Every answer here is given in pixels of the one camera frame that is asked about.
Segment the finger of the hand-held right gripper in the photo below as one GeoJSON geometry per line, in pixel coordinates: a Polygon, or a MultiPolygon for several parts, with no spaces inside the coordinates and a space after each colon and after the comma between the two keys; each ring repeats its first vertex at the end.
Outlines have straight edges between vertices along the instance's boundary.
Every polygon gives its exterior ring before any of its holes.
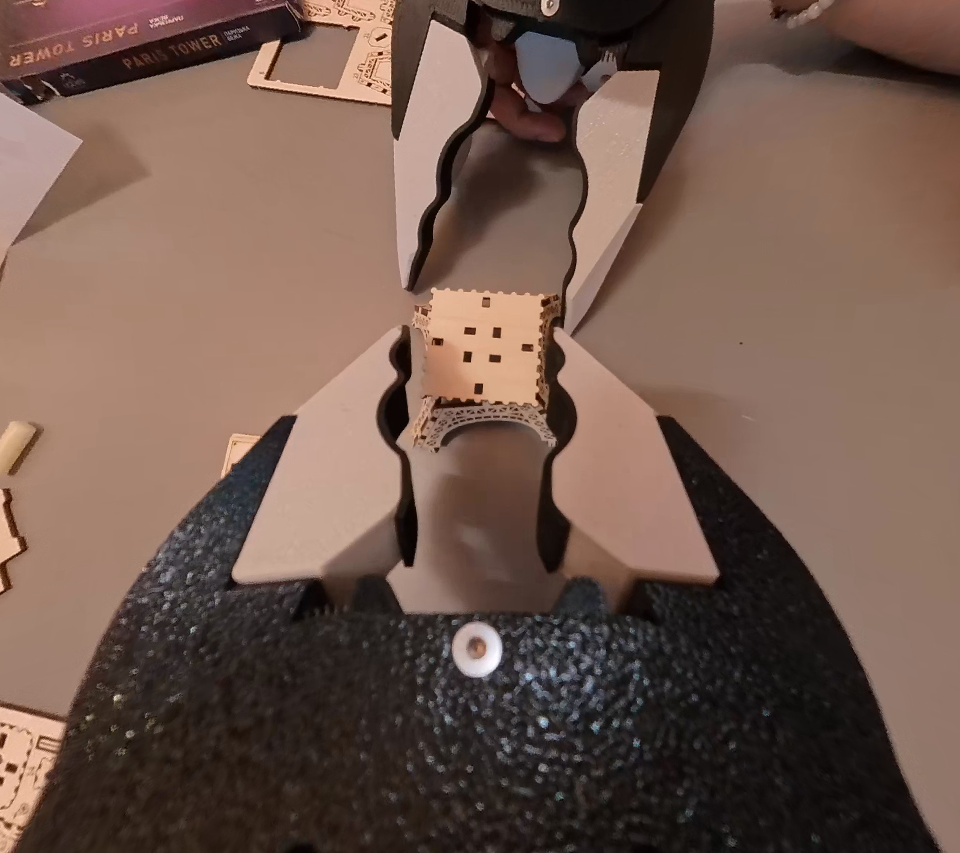
{"type": "Polygon", "coordinates": [[[450,198],[454,159],[482,123],[493,90],[468,38],[432,21],[393,143],[397,256],[408,292],[426,263],[438,211],[450,198]]]}
{"type": "Polygon", "coordinates": [[[584,183],[571,232],[575,261],[564,288],[566,331],[584,319],[641,210],[638,193],[658,82],[655,69],[618,71],[576,117],[584,183]]]}

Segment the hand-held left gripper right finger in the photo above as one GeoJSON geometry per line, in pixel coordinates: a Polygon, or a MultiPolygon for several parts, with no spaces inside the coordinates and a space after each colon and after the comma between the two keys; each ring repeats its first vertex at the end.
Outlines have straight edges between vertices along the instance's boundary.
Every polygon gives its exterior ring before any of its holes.
{"type": "Polygon", "coordinates": [[[719,576],[654,410],[563,330],[547,351],[548,425],[536,547],[548,572],[599,583],[626,607],[636,582],[719,576]]]}

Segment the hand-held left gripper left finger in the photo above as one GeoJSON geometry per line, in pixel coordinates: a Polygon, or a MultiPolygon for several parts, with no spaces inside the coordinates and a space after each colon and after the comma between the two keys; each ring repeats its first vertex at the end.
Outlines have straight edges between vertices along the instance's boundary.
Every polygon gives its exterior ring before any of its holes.
{"type": "Polygon", "coordinates": [[[416,551],[407,326],[391,328],[296,412],[232,569],[238,584],[319,581],[333,605],[416,551]]]}

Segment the wooden tower base model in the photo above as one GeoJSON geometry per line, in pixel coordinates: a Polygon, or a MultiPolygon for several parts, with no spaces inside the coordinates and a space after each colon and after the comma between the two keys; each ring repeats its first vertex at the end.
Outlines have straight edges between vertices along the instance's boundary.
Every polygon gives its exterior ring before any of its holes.
{"type": "Polygon", "coordinates": [[[462,427],[513,422],[555,447],[544,357],[560,306],[558,294],[432,289],[414,308],[425,344],[414,446],[437,452],[462,427]]]}

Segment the dark puzzle box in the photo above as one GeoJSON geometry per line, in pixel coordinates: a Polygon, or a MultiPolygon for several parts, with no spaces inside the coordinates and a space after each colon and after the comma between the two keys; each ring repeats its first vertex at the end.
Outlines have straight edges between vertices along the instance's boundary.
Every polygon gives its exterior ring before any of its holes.
{"type": "Polygon", "coordinates": [[[2,86],[69,97],[299,33],[303,0],[2,0],[2,86]]]}

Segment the small pale wax stick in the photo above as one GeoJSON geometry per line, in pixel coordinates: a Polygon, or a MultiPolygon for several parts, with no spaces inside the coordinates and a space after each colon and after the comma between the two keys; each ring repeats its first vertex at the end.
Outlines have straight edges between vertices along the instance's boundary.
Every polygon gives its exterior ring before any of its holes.
{"type": "Polygon", "coordinates": [[[0,440],[1,475],[10,475],[34,442],[38,428],[30,422],[13,420],[2,431],[0,440]]]}

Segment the wooden cross-shaped plate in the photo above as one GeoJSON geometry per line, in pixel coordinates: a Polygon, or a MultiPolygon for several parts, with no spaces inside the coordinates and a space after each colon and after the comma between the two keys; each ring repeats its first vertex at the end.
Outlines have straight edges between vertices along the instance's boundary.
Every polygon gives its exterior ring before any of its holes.
{"type": "Polygon", "coordinates": [[[1,489],[1,594],[11,587],[8,564],[27,549],[26,541],[19,535],[11,507],[11,491],[1,489]]]}

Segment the wooden parts sheet with arches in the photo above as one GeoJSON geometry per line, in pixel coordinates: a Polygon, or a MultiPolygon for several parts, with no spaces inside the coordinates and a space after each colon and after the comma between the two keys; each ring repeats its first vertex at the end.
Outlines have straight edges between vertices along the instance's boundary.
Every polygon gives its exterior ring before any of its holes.
{"type": "Polygon", "coordinates": [[[1,850],[12,851],[40,802],[66,723],[1,706],[1,850]]]}

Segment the paper instruction sheet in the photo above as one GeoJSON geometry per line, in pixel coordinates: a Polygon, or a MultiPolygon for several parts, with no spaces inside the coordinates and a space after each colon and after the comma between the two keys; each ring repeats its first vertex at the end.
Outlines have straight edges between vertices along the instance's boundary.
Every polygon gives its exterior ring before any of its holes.
{"type": "Polygon", "coordinates": [[[1,94],[1,261],[82,140],[1,94]]]}

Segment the wooden four-square connector frame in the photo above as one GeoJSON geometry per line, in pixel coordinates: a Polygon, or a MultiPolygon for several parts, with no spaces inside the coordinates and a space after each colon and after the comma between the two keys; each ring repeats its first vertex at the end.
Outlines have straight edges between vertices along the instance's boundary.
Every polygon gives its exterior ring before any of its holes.
{"type": "Polygon", "coordinates": [[[235,432],[227,441],[226,450],[222,462],[221,478],[228,475],[234,466],[239,463],[246,454],[254,448],[261,439],[258,434],[248,434],[235,432]]]}

